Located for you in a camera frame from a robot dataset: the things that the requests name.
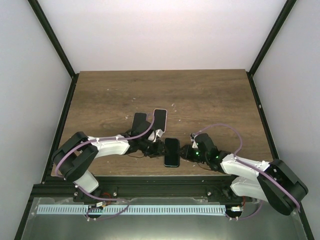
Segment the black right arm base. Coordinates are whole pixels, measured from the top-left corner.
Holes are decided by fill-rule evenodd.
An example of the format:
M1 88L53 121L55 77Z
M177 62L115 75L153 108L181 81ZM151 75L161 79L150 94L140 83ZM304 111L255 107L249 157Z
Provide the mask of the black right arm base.
M206 187L206 195L213 202L219 203L253 202L251 197L236 195L228 185L209 185Z

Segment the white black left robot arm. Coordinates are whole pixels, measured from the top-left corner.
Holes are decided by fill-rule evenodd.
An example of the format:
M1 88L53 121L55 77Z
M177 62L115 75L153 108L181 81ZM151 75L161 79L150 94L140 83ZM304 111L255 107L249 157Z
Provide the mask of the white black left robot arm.
M167 156L169 150L160 140L162 134L161 129L151 127L148 121L112 137L92 137L78 131L53 153L55 174L78 186L89 201L97 202L102 189L89 171L91 163L97 158L130 155L137 151L149 158Z

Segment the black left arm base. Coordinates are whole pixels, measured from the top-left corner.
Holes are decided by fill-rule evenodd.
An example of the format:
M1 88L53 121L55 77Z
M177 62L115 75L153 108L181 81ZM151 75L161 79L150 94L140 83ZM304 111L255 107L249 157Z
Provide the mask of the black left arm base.
M85 196L85 197L88 197L92 200L96 200L96 201L99 201L99 202L116 202L116 201L119 201L118 198L114 198L114 197L111 197L109 194L107 195L103 195L101 190L98 189L98 191L96 192L96 190L93 191L93 193L89 193L87 192L86 190L84 190L82 187L78 186L76 188L76 191L78 192L77 196Z

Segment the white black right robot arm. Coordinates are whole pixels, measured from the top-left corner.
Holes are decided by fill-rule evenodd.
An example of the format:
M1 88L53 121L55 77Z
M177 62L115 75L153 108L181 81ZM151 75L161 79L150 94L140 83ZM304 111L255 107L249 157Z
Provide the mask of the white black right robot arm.
M219 150L207 133L193 134L191 144L181 147L179 155L190 162L206 164L212 171L234 175L232 183L222 188L223 198L229 202L239 196L259 199L288 216L293 210L300 210L300 203L309 192L282 160L255 161Z

